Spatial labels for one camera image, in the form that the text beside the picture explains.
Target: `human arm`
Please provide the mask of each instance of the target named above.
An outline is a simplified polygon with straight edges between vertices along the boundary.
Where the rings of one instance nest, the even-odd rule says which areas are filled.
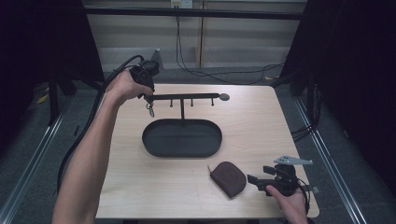
[[[55,203],[52,223],[94,222],[117,113],[126,100],[140,93],[150,95],[152,90],[136,84],[126,70],[110,83],[98,113],[69,162]]]
[[[300,189],[289,196],[283,196],[276,188],[271,185],[266,187],[268,192],[276,198],[280,209],[284,212],[289,224],[307,224],[308,219],[305,213],[305,198]]]

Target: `table top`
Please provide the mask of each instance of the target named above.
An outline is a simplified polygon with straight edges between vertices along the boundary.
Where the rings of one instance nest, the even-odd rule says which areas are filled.
[[[275,91],[263,86],[156,84],[155,94],[227,93],[229,101],[196,99],[185,103],[186,119],[208,119],[222,131],[219,151],[209,158],[158,158],[142,142],[145,128],[156,119],[180,119],[180,102],[155,101],[155,118],[146,101],[133,99],[121,108],[113,133],[110,161],[97,217],[105,218],[266,218],[283,217],[273,197],[247,183],[233,199],[210,178],[223,161],[245,175],[274,179],[264,165],[283,155],[299,157]],[[304,167],[296,174],[308,184]],[[309,217],[319,210],[311,193]]]

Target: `oval black tray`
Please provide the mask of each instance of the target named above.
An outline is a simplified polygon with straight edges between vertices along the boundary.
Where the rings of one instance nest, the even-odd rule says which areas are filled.
[[[156,157],[205,158],[219,150],[222,133],[206,119],[157,119],[146,127],[142,139]]]

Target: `brown leather wallet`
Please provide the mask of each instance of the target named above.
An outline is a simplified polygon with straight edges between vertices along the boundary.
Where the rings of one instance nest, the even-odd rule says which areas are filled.
[[[220,163],[210,172],[210,177],[231,199],[244,190],[247,178],[244,173],[229,161]]]

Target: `white wall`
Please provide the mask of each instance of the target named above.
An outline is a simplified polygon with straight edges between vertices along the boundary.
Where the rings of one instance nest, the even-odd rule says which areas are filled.
[[[170,7],[170,0],[85,0],[84,4]],[[302,12],[304,6],[305,1],[292,0],[193,1],[193,8],[220,10]],[[175,17],[89,15],[88,18],[104,71],[111,71],[136,54],[149,58],[154,49],[161,49],[166,68],[177,67]],[[297,26],[297,21],[180,18],[183,59],[188,67],[281,63],[289,52]]]

